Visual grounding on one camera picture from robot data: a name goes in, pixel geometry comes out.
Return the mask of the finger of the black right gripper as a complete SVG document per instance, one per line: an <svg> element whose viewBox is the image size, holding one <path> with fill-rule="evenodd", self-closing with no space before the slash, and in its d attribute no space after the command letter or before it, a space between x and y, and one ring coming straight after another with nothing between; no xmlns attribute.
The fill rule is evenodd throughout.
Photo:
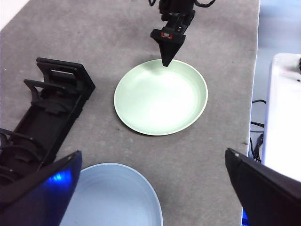
<svg viewBox="0 0 301 226"><path fill-rule="evenodd" d="M158 42L159 50L161 53L162 65L168 67L174 56L177 54L182 46L182 43L173 43L160 40Z"/></svg>

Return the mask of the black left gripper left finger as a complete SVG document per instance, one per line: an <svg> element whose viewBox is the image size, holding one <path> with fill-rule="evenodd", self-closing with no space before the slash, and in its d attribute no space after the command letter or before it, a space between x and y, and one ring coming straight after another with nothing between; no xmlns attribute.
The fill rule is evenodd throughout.
<svg viewBox="0 0 301 226"><path fill-rule="evenodd" d="M82 153L75 151L0 188L2 226L58 226L75 191Z"/></svg>

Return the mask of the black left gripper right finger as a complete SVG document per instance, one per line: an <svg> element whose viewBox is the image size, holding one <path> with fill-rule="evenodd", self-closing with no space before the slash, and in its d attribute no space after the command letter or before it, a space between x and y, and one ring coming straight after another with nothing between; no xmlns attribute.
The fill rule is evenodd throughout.
<svg viewBox="0 0 301 226"><path fill-rule="evenodd" d="M299 226L301 184L228 148L225 165L252 226Z"/></svg>

